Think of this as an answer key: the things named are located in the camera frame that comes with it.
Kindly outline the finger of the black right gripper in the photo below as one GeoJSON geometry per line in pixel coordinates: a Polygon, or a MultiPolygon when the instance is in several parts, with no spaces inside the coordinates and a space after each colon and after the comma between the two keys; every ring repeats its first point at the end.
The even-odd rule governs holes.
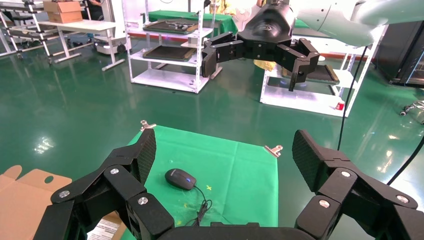
{"type": "Polygon", "coordinates": [[[290,46],[276,46],[276,63],[291,72],[288,90],[294,91],[296,83],[304,83],[308,74],[318,65],[320,53],[306,38],[299,38],[290,46]]]}
{"type": "Polygon", "coordinates": [[[218,63],[227,62],[243,57],[244,41],[237,39],[231,31],[219,34],[204,42],[202,50],[202,77],[210,77],[218,63]]]}

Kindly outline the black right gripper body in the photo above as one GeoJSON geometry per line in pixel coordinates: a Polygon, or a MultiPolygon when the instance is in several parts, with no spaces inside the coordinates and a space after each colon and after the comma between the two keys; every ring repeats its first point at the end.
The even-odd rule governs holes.
{"type": "Polygon", "coordinates": [[[290,47],[296,16],[287,1],[267,2],[238,32],[246,59],[282,62],[290,47]]]}

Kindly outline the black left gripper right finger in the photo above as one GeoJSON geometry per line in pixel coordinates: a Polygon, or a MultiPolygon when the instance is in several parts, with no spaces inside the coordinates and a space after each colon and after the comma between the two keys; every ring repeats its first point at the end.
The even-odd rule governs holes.
{"type": "Polygon", "coordinates": [[[421,240],[424,214],[418,203],[359,170],[341,151],[317,144],[297,130],[292,157],[314,197],[295,227],[315,240],[327,240],[343,215],[376,240],[421,240]]]}

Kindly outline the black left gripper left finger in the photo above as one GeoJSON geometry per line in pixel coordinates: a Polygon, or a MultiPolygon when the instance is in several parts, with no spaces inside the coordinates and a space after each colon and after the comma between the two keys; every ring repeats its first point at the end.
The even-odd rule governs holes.
{"type": "Polygon", "coordinates": [[[136,239],[159,239],[174,219],[146,188],[156,150],[153,129],[113,149],[98,169],[51,195],[34,238],[85,240],[104,216],[116,213],[136,239]]]}

